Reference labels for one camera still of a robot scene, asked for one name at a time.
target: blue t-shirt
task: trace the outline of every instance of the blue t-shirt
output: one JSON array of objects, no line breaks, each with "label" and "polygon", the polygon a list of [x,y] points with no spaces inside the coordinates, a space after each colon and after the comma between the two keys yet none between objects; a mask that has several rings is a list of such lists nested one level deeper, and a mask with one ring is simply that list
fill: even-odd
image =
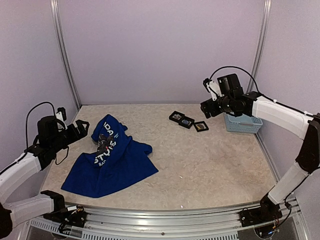
[{"label": "blue t-shirt", "polygon": [[105,116],[91,138],[108,141],[101,153],[82,153],[75,161],[61,189],[91,198],[100,198],[125,189],[155,173],[158,169],[147,157],[152,147],[127,136],[128,128],[113,116]]}]

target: small black box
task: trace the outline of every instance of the small black box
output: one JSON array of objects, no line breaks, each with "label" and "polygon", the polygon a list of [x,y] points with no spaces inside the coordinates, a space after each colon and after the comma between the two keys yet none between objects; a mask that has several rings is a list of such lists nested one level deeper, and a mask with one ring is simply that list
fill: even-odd
[{"label": "small black box", "polygon": [[180,121],[179,121],[179,125],[182,126],[182,127],[185,127],[187,129],[190,129],[191,126],[194,124],[195,120],[190,118],[190,117],[187,117],[187,116],[184,116]]},{"label": "small black box", "polygon": [[203,132],[203,131],[208,131],[209,130],[209,127],[207,126],[205,121],[198,121],[198,122],[195,122],[193,125],[194,125],[195,130],[197,132]]},{"label": "small black box", "polygon": [[185,117],[185,115],[181,112],[178,112],[178,111],[174,111],[170,116],[169,116],[169,119],[176,122],[176,123],[179,123],[180,120],[182,120],[183,118]]}]

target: light blue basket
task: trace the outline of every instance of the light blue basket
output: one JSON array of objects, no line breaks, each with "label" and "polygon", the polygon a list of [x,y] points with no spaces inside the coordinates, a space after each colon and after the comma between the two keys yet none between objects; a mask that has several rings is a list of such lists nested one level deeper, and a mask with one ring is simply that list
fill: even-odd
[{"label": "light blue basket", "polygon": [[244,114],[234,117],[224,113],[224,121],[228,132],[256,134],[263,125],[260,118]]}]

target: speckled tabletop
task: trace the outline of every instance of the speckled tabletop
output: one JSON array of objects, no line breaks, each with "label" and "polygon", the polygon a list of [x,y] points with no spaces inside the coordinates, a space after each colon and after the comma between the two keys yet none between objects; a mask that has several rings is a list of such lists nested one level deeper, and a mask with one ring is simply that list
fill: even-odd
[{"label": "speckled tabletop", "polygon": [[[179,126],[169,120],[173,111],[205,121],[209,130]],[[90,136],[107,114],[128,127],[128,136],[152,146],[149,158],[159,172],[100,198],[61,190],[78,156],[97,150]],[[88,136],[70,145],[68,158],[51,166],[42,186],[69,203],[137,210],[213,208],[258,201],[275,184],[255,136],[227,132],[223,115],[206,119],[199,104],[90,105],[76,119],[90,122]],[[58,159],[65,154],[59,152]]]}]

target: gray wall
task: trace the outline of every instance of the gray wall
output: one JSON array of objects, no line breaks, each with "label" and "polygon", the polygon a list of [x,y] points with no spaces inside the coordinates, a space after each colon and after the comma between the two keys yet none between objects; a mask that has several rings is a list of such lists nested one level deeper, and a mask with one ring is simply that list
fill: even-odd
[{"label": "gray wall", "polygon": [[[26,148],[25,119],[42,101],[64,106],[69,122],[76,114],[67,85],[54,31],[50,2],[0,1],[0,169]],[[29,118],[29,142],[37,133],[37,121],[52,114],[41,106]],[[45,172],[32,177],[10,198],[18,201],[36,195]]]},{"label": "gray wall", "polygon": [[264,0],[60,0],[81,102],[206,100],[202,81],[215,69],[251,69],[263,7]]},{"label": "gray wall", "polygon": [[[258,73],[260,91],[311,113],[320,112],[320,1],[272,1]],[[281,176],[297,157],[302,141],[272,123],[260,135]],[[320,171],[296,192],[311,239],[320,237]]]}]

